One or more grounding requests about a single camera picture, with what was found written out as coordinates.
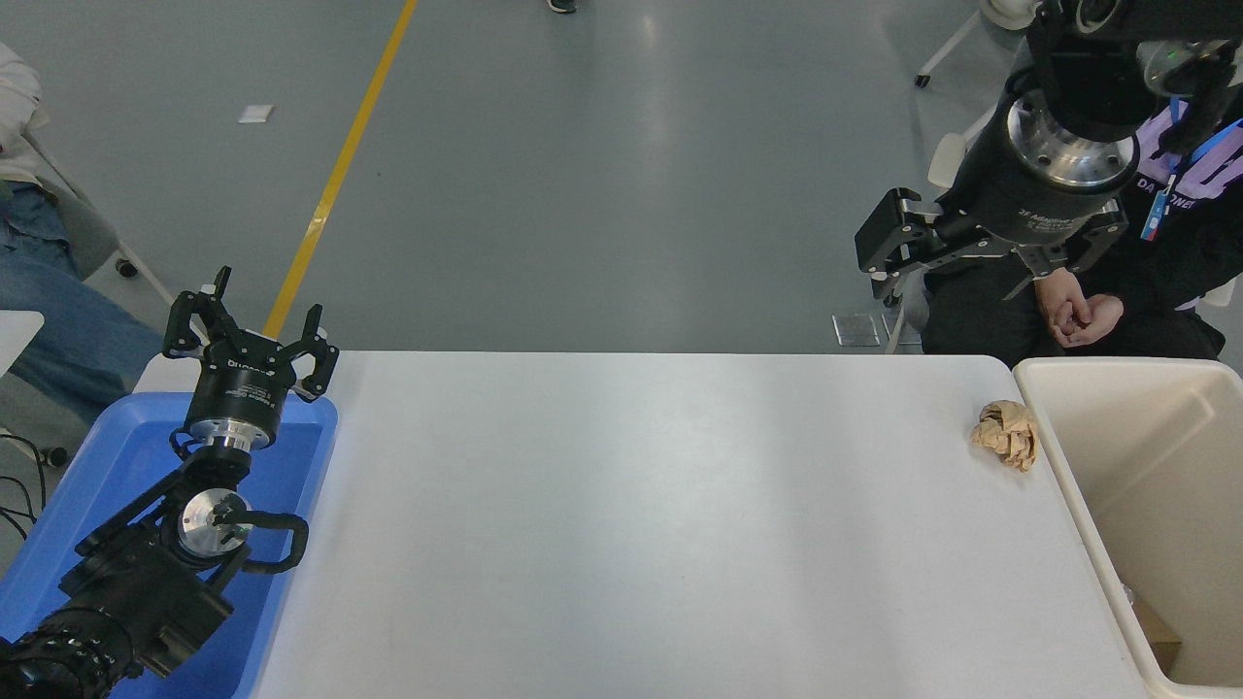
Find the person's left hand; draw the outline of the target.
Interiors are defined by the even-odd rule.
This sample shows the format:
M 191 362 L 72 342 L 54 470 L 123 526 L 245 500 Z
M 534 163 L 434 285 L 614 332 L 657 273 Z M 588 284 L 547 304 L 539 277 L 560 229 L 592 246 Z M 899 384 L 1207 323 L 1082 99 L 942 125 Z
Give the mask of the person's left hand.
M 1096 345 L 1122 318 L 1124 303 L 1112 295 L 1069 299 L 1052 315 L 1052 336 L 1065 350 Z

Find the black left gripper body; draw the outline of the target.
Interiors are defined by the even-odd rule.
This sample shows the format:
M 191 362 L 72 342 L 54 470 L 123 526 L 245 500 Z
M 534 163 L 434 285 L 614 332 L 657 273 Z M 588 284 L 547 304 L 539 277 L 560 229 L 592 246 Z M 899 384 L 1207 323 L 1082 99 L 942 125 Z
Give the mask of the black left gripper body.
M 203 432 L 213 420 L 235 420 L 276 432 L 296 377 L 291 359 L 280 352 L 283 345 L 261 335 L 244 333 L 241 345 L 213 340 L 203 352 L 186 429 Z

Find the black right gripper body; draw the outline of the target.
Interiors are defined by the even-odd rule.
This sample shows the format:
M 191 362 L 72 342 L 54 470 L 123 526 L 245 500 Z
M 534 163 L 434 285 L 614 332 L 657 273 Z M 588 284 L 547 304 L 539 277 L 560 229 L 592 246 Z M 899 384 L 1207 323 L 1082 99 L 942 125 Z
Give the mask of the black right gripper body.
M 1135 177 L 1135 137 L 1099 142 L 1043 102 L 1004 102 L 957 173 L 957 210 L 1007 243 L 1053 245 L 1080 230 Z

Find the person's right hand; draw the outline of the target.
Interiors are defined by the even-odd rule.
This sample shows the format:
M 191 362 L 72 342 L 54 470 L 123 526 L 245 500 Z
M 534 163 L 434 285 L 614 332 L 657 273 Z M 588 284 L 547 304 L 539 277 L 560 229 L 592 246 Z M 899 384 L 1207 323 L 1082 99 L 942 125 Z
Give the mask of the person's right hand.
M 1034 280 L 1034 294 L 1054 338 L 1068 338 L 1093 322 L 1091 306 L 1083 294 L 1081 284 L 1065 267 Z

